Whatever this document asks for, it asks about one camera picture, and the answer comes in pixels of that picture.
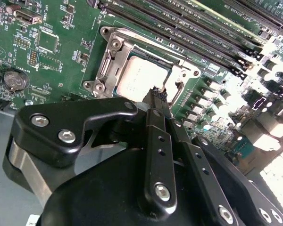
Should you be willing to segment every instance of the black plastic bracket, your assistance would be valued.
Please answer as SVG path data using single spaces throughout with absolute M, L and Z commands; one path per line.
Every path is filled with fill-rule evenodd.
M 204 219 L 205 225 L 238 226 L 235 213 L 202 149 L 191 144 L 185 128 L 179 121 L 170 119 L 168 122 L 173 135 L 173 147 L 176 150 L 174 157 L 183 161 L 187 169 L 191 187 L 196 194 L 195 199 L 201 200 L 199 206 L 208 216 Z
M 201 136 L 192 143 L 203 150 L 231 206 L 246 225 L 283 226 L 283 214 L 212 143 Z
M 130 120 L 138 113 L 136 106 L 125 98 L 109 98 L 32 105 L 22 108 L 15 116 L 11 135 L 19 147 L 54 167 L 73 164 L 83 147 L 84 132 L 100 128 L 111 120 Z M 49 121 L 39 127 L 34 116 Z M 65 143 L 58 133 L 67 129 L 75 141 Z

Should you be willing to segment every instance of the ram slot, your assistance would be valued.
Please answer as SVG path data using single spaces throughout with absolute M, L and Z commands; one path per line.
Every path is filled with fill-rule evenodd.
M 191 37 L 193 37 L 195 39 L 201 40 L 201 42 L 205 43 L 206 45 L 210 46 L 211 48 L 214 48 L 215 50 L 217 50 L 219 52 L 222 52 L 222 53 L 228 55 L 229 57 L 238 57 L 238 56 L 241 56 L 241 55 L 243 57 L 246 57 L 244 55 L 243 49 L 237 48 L 233 44 L 227 42 L 226 40 L 219 38 L 215 34 L 206 31 L 202 27 L 200 27 L 200 26 L 198 26 L 194 23 L 191 23 L 190 21 L 187 21 L 183 18 L 179 18 L 176 14 L 174 14 L 172 12 L 167 12 L 167 13 L 170 16 L 172 16 L 173 18 L 175 18 L 174 20 L 163 15 L 163 14 L 157 13 L 156 11 L 150 10 L 149 8 L 145 7 L 142 4 L 139 4 L 136 1 L 113 0 L 113 2 L 120 4 L 120 5 L 123 5 L 124 7 L 130 8 L 130 9 L 132 9 L 132 7 L 134 7 L 133 10 L 139 10 L 139 13 L 142 13 L 144 16 L 150 15 L 148 17 L 151 18 L 152 20 L 157 20 L 157 21 L 161 21 L 161 22 L 165 23 L 165 25 L 169 26 L 168 29 L 170 29 L 171 27 L 172 27 L 173 31 L 174 31 L 174 29 L 176 29 L 176 32 L 179 35 L 181 35 L 181 36 L 183 36 L 187 39 L 191 39 Z M 206 35 L 209 36 L 210 38 L 213 38 L 214 40 L 213 41 L 209 40 L 206 37 Z
M 241 0 L 240 1 L 241 3 L 236 0 L 222 0 L 222 1 L 228 4 L 229 6 L 235 8 L 236 10 L 252 17 L 254 20 L 258 21 L 263 26 L 271 29 L 275 33 L 283 36 L 283 21 L 280 20 L 279 18 L 276 18 L 276 16 L 271 17 L 272 15 L 271 13 L 266 12 L 266 10 L 262 9 L 258 5 L 256 5 L 257 9 L 254 10 L 253 7 L 249 8 L 246 5 L 242 4 L 242 2 L 246 3 L 247 2 L 246 0 L 244 1 Z
M 118 7 L 107 5 L 105 11 L 108 14 L 115 15 L 125 21 L 128 21 L 132 23 L 135 26 L 138 26 L 146 31 L 149 31 L 150 33 L 154 34 L 158 38 L 161 38 L 163 40 L 168 40 L 170 43 L 174 44 L 175 46 L 178 46 L 182 48 L 184 51 L 189 52 L 191 54 L 194 54 L 195 56 L 202 58 L 204 60 L 207 60 L 208 62 L 214 63 L 216 66 L 227 70 L 227 71 L 232 71 L 232 70 L 237 70 L 232 66 L 231 63 L 225 62 L 218 58 L 215 55 L 210 54 L 208 51 L 199 49 L 198 47 L 195 47 L 191 44 L 188 44 L 187 42 L 169 34 L 168 32 L 165 32 L 163 30 L 159 30 L 156 26 L 151 25 L 138 17 L 131 15 L 123 10 L 121 10 Z
M 108 4 L 108 8 L 118 8 L 115 5 L 110 5 Z M 157 29 L 161 29 L 161 27 L 163 26 L 165 31 L 169 32 L 171 35 L 175 36 L 177 39 L 182 39 L 183 43 L 185 43 L 186 47 L 191 48 L 191 47 L 197 47 L 199 49 L 202 49 L 203 51 L 206 51 L 206 54 L 211 54 L 214 55 L 215 57 L 218 57 L 219 59 L 227 62 L 229 65 L 234 65 L 236 67 L 239 67 L 239 63 L 238 63 L 238 59 L 239 57 L 233 58 L 232 56 L 227 56 L 225 55 L 223 52 L 225 52 L 224 50 L 218 50 L 213 48 L 212 46 L 206 44 L 206 40 L 204 40 L 203 38 L 201 40 L 198 40 L 194 37 L 191 37 L 189 35 L 186 35 L 185 33 L 178 31 L 176 28 L 167 25 L 163 22 L 161 22 L 160 20 L 149 16 L 149 14 L 143 13 L 143 12 L 138 12 L 139 14 L 146 16 L 147 18 L 151 19 L 152 21 L 154 21 L 155 23 L 157 23 L 159 25 L 159 27 L 155 27 L 156 29 L 153 30 L 152 32 L 156 31 Z M 131 16 L 132 20 L 136 20 L 135 16 L 132 16 L 130 14 L 128 14 L 128 16 Z

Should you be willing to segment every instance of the microchip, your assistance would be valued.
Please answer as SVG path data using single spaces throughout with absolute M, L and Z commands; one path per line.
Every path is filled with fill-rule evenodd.
M 193 122 L 190 121 L 183 121 L 183 126 L 188 127 L 188 128 L 192 128 L 194 125 Z
M 205 98 L 202 98 L 200 96 L 196 96 L 195 97 L 195 100 L 198 104 L 200 104 L 201 106 L 207 106 L 209 105 L 210 101 L 208 101 L 207 99 Z
M 75 12 L 75 7 L 73 5 L 68 5 L 66 10 L 68 13 L 73 14 Z
M 89 57 L 89 55 L 88 55 L 88 54 L 85 54 L 85 53 L 83 53 L 83 54 L 81 55 L 81 59 L 84 60 L 84 61 L 87 61 L 87 60 L 88 60 L 88 57 Z
M 220 139 L 220 140 L 222 140 L 222 139 L 224 139 L 225 138 L 225 135 L 224 134 L 219 134 L 219 136 L 218 136 L 218 139 Z
M 58 36 L 46 31 L 39 31 L 37 46 L 50 53 L 56 53 L 58 46 Z
M 191 121 L 197 121 L 198 115 L 193 112 L 187 112 L 187 119 Z
M 269 33 L 264 32 L 264 31 L 259 31 L 259 35 L 260 35 L 261 38 L 263 38 L 265 40 L 268 39 L 268 37 L 269 37 Z
M 191 110 L 196 114 L 201 114 L 203 112 L 203 108 L 200 105 L 192 104 Z
M 117 94 L 132 101 L 141 102 L 154 86 L 160 89 L 163 87 L 167 75 L 168 71 L 165 68 L 132 56 L 118 84 Z
M 68 15 L 65 15 L 65 16 L 63 17 L 63 21 L 65 21 L 65 22 L 68 22 L 68 19 L 69 19 L 69 16 L 68 16 Z

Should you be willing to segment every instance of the green circuit board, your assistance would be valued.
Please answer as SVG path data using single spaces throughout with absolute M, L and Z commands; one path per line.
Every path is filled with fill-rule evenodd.
M 29 78 L 28 86 L 19 92 L 10 92 L 6 85 L 0 83 L 0 99 L 10 101 L 10 108 L 18 110 L 25 106 L 25 103 L 46 104 L 66 101 L 68 99 L 80 100 L 91 99 L 93 95 L 82 87 L 83 81 L 92 81 L 98 72 L 107 41 L 100 35 L 100 28 L 103 26 L 128 28 L 137 34 L 147 37 L 157 42 L 157 34 L 151 32 L 137 23 L 133 23 L 121 16 L 115 16 L 98 8 L 91 7 L 86 0 L 0 0 L 0 76 L 9 68 L 15 68 L 25 72 Z M 116 6 L 127 12 L 131 12 L 139 17 L 142 21 L 149 23 L 151 26 L 161 28 L 162 23 L 152 17 L 146 16 L 142 11 L 136 11 L 132 7 L 124 4 Z M 149 10 L 154 10 L 158 16 L 166 16 L 166 12 L 155 4 L 150 4 L 145 0 L 134 0 L 136 4 L 141 4 Z M 178 1 L 168 0 L 170 4 Z M 193 7 L 199 12 L 210 14 L 223 25 L 228 26 L 233 32 L 236 32 L 236 41 L 242 42 L 244 38 L 239 39 L 239 35 L 246 35 L 248 39 L 265 41 L 259 33 L 262 26 L 256 20 L 228 6 L 222 0 L 180 0 L 182 4 Z M 273 0 L 255 0 L 260 6 L 269 12 L 283 19 L 283 1 Z M 33 25 L 25 25 L 18 20 L 15 15 L 9 14 L 7 7 L 11 4 L 18 4 L 22 9 L 34 12 L 41 16 L 42 22 Z M 202 23 L 210 25 L 210 21 L 204 17 L 198 16 Z M 187 49 L 174 48 L 170 45 L 170 40 L 164 39 L 160 42 L 162 46 L 183 53 L 191 62 L 201 70 L 201 76 L 197 79 L 190 79 L 185 85 L 184 91 L 178 98 L 177 102 L 171 108 L 175 118 L 184 120 L 187 111 L 190 110 L 194 102 L 193 97 L 200 95 L 201 87 L 206 86 L 203 78 L 211 78 L 223 85 L 226 90 L 235 90 L 239 95 L 250 86 L 258 92 L 271 97 L 272 94 L 261 85 L 260 80 L 249 76 L 246 80 L 241 80 L 234 76 L 226 68 L 220 67 L 219 64 L 210 60 L 216 58 L 225 65 L 237 65 L 234 57 L 231 56 L 235 49 L 219 42 L 213 36 L 205 34 L 195 29 L 202 39 L 213 43 L 216 48 L 220 48 L 220 54 L 213 52 L 209 48 L 200 46 L 198 43 L 191 41 L 190 44 L 200 48 L 202 52 L 208 55 L 208 59 L 194 51 Z M 277 54 L 283 61 L 283 37 L 276 37 L 277 46 L 270 55 Z M 252 48 L 255 45 L 252 42 L 245 43 L 245 46 Z M 222 151 L 232 150 L 240 152 L 241 146 L 233 141 L 233 135 L 228 128 L 228 115 L 222 116 L 223 121 L 213 122 L 207 112 L 212 108 L 208 107 L 200 115 L 199 120 L 206 120 L 211 123 L 209 131 L 204 130 L 200 125 L 195 125 L 193 129 L 187 129 L 189 133 L 199 133 L 208 137 Z M 241 105 L 234 106 L 232 113 L 236 115 L 245 115 L 247 120 L 256 117 L 258 112 L 249 109 L 242 109 Z

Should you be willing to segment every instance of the screw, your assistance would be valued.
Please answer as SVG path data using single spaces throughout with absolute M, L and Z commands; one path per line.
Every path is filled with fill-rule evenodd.
M 119 40 L 117 40 L 117 39 L 112 40 L 111 45 L 115 49 L 120 49 L 121 48 L 121 42 Z
M 25 106 L 33 105 L 33 101 L 31 100 L 26 100 L 25 101 Z
M 127 108 L 129 108 L 130 110 L 133 109 L 133 106 L 132 106 L 132 104 L 131 104 L 130 102 L 125 102 L 125 106 L 126 106 Z
M 104 86 L 103 86 L 103 84 L 97 84 L 95 86 L 95 89 L 98 90 L 98 91 L 102 91 L 104 89 Z
M 32 124 L 37 126 L 37 127 L 45 127 L 49 124 L 48 118 L 46 118 L 43 115 L 36 115 L 32 117 Z
M 64 143 L 71 144 L 75 141 L 75 134 L 70 130 L 63 129 L 58 133 L 58 138 Z
M 219 206 L 219 214 L 228 224 L 232 225 L 234 223 L 233 216 L 224 206 Z
M 179 121 L 175 120 L 174 123 L 175 123 L 176 126 L 181 127 L 181 123 Z
M 162 184 L 155 186 L 155 193 L 162 201 L 169 201 L 171 198 L 169 190 Z
M 271 210 L 271 212 L 272 212 L 273 216 L 275 217 L 275 219 L 276 219 L 280 224 L 282 224 L 282 223 L 283 223 L 283 220 L 282 220 L 282 218 L 280 217 L 280 215 L 279 215 L 276 211 L 274 211 L 274 210 Z
M 204 138 L 200 138 L 200 141 L 201 141 L 204 145 L 208 145 L 208 142 L 207 142 Z
M 272 219 L 270 218 L 269 214 L 266 213 L 266 211 L 264 209 L 259 209 L 260 210 L 260 213 L 262 214 L 263 218 L 268 222 L 268 223 L 271 223 L 272 222 Z

